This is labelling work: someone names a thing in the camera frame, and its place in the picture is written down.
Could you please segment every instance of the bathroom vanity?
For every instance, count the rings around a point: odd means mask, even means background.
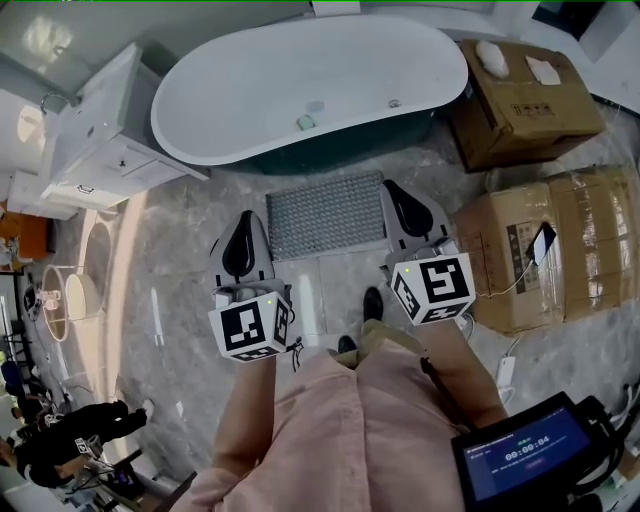
[[[175,178],[207,180],[208,171],[169,157],[149,123],[160,77],[128,46],[80,89],[80,103],[60,112],[44,150],[41,197],[103,210]]]

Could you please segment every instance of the white marker cube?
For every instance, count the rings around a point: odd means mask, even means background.
[[[286,352],[290,318],[278,292],[209,311],[220,353],[243,363]]]
[[[466,253],[396,263],[391,289],[413,325],[460,316],[476,298]]]

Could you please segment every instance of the black shoe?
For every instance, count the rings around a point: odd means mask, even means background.
[[[364,292],[364,300],[362,301],[362,309],[364,311],[364,321],[382,320],[382,312],[384,305],[382,304],[382,295],[377,288],[373,286],[367,288]]]
[[[351,352],[358,350],[356,342],[351,339],[351,336],[342,336],[338,340],[338,354],[344,354],[345,352]]]

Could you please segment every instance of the blue screen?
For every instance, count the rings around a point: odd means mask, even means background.
[[[580,425],[562,407],[500,439],[466,448],[464,456],[476,500],[536,478],[589,444]]]

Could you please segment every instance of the gray mesh mat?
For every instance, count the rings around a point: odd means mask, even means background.
[[[383,239],[381,182],[373,172],[267,194],[273,259]]]

